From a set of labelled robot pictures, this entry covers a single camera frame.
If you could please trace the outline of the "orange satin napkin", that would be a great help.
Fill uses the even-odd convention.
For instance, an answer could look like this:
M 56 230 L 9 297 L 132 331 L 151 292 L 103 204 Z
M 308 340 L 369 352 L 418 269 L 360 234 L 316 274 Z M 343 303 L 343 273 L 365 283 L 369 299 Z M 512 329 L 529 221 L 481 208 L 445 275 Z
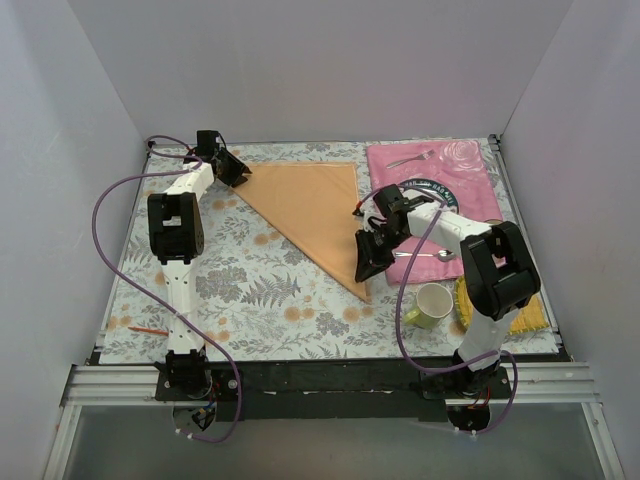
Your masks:
M 234 192 L 325 273 L 359 299 L 371 301 L 355 281 L 360 221 L 356 167 L 345 162 L 265 162 L 250 166 Z

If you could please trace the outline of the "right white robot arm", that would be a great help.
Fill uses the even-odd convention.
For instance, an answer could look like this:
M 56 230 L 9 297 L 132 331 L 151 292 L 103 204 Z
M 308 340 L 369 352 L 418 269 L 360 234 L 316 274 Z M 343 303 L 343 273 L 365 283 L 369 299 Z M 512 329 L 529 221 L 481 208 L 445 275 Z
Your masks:
M 496 377 L 501 349 L 519 311 L 540 290 L 541 280 L 520 228 L 489 224 L 448 209 L 433 194 L 405 182 L 369 193 L 379 213 L 355 209 L 363 227 L 355 234 L 355 280 L 362 283 L 389 269 L 395 250 L 411 237 L 432 241 L 463 265 L 472 320 L 448 367 L 419 366 L 425 390 L 475 397 Z

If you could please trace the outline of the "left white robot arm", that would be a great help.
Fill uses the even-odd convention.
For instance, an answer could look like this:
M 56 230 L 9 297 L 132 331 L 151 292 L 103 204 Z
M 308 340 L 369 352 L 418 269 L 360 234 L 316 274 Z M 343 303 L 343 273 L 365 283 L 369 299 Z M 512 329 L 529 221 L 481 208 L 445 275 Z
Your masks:
M 194 331 L 197 324 L 196 260 L 205 246 L 199 200 L 219 181 L 237 187 L 251 170 L 229 152 L 214 130 L 196 132 L 196 146 L 187 150 L 185 172 L 166 190 L 147 200 L 148 232 L 152 253 L 161 264 L 168 304 L 177 311 L 169 321 L 165 364 L 168 386 L 193 400 L 212 390 L 207 369 L 207 341 Z

